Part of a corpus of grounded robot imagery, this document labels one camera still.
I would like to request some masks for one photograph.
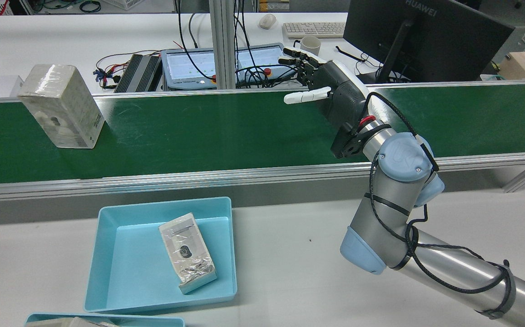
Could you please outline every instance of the aluminum frame post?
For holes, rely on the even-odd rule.
[[[210,0],[210,23],[217,89],[235,89],[234,2]]]

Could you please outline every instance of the cable tie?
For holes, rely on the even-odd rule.
[[[424,144],[424,139],[420,136],[420,134],[414,135],[414,138],[416,139],[416,142],[418,143],[418,145]]]

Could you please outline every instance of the white table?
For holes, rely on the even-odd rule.
[[[235,300],[169,315],[190,327],[501,326],[401,273],[348,263],[339,244],[357,206],[234,209]],[[507,258],[525,280],[525,190],[443,193],[429,212],[422,230],[494,262]],[[0,225],[0,327],[21,327],[34,311],[82,312],[95,230],[96,219]]]
[[[247,13],[245,22],[252,45],[281,42],[292,45],[293,40],[283,36],[281,24],[285,21],[345,21],[347,13],[277,13],[277,23],[269,30],[258,27],[264,13]],[[188,33],[190,15],[182,15],[184,41],[188,48],[192,40]],[[192,32],[198,45],[212,46],[209,14],[196,14]],[[134,52],[138,50],[161,50],[178,48],[181,44],[176,14],[144,15],[39,15],[0,17],[0,75],[19,75],[26,79],[36,64],[72,64],[82,74],[93,94],[112,93],[104,90],[94,80],[95,63],[103,56]],[[360,51],[343,39],[323,40],[319,56],[337,59],[350,69],[355,60],[337,53],[335,46],[359,56]],[[239,46],[246,46],[239,31]],[[109,64],[126,62],[131,54],[109,58],[101,62]],[[368,65],[358,65],[360,71],[370,72]]]

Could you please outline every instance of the computer monitor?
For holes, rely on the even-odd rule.
[[[476,80],[513,27],[453,0],[352,0],[343,38],[379,62],[364,83]]]

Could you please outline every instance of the tray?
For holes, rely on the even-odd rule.
[[[184,295],[158,226],[190,212],[218,278]],[[99,211],[85,311],[133,313],[224,302],[234,298],[236,288],[229,198],[119,205]]]
[[[100,314],[60,314],[54,312],[35,312],[26,323],[57,318],[80,317],[91,322],[110,322],[119,327],[184,327],[184,319],[175,317],[148,317],[140,315],[100,315]]]

